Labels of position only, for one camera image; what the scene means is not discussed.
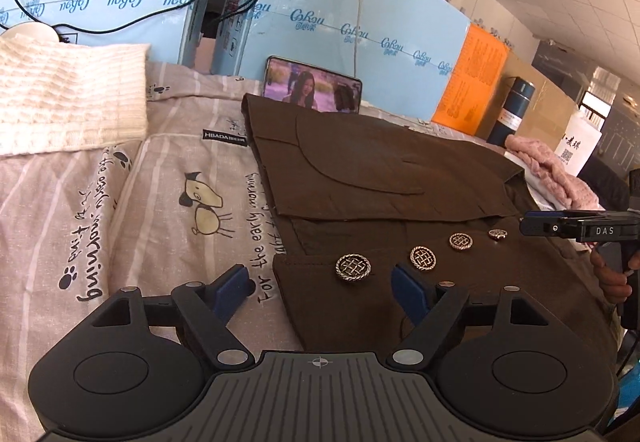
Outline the person's right hand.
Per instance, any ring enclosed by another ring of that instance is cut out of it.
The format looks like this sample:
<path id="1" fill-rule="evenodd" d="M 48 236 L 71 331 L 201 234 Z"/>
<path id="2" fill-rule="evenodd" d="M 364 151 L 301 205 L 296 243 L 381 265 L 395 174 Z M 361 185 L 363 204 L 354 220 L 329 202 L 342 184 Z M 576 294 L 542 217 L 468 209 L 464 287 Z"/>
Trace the person's right hand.
<path id="1" fill-rule="evenodd" d="M 600 252 L 595 249 L 591 251 L 590 261 L 605 299 L 612 304 L 621 304 L 626 301 L 632 294 L 632 288 L 627 283 L 628 275 L 610 268 Z"/>

